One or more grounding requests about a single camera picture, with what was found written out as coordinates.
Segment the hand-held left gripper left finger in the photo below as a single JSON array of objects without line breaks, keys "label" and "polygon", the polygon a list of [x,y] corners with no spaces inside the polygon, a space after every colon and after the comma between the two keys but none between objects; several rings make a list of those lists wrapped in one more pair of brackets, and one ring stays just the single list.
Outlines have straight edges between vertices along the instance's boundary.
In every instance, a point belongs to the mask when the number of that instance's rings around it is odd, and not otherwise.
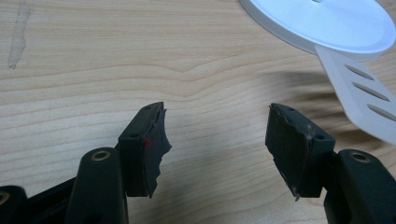
[{"label": "hand-held left gripper left finger", "polygon": [[100,147],[80,160],[64,224],[128,224],[129,197],[151,197],[160,163],[171,145],[162,102],[141,108],[115,147]]}]

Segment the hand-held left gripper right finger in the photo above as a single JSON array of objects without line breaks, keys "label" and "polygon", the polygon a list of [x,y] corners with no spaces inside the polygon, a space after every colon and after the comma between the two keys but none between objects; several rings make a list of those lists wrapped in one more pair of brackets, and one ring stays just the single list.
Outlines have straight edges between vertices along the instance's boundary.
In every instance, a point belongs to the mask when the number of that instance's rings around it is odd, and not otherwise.
[{"label": "hand-held left gripper right finger", "polygon": [[396,179],[375,156],[334,151],[331,135],[298,110],[275,103],[265,145],[297,200],[326,192],[329,224],[396,224]]}]

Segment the white slotted spatula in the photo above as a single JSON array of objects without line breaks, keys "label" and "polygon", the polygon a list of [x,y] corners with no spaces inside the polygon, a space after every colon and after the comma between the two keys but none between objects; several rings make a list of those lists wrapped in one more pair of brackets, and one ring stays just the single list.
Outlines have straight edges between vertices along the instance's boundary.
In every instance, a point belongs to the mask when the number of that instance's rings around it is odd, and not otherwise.
[{"label": "white slotted spatula", "polygon": [[324,47],[315,51],[349,120],[396,145],[396,97],[363,64]]}]

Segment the white round plate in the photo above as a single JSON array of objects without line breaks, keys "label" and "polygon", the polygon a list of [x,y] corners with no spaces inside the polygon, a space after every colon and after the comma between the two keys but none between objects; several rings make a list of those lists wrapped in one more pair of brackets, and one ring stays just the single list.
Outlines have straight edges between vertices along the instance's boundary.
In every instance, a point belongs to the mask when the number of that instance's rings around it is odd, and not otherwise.
[{"label": "white round plate", "polygon": [[376,0],[239,0],[261,27],[298,49],[316,46],[371,61],[396,42],[396,25]]}]

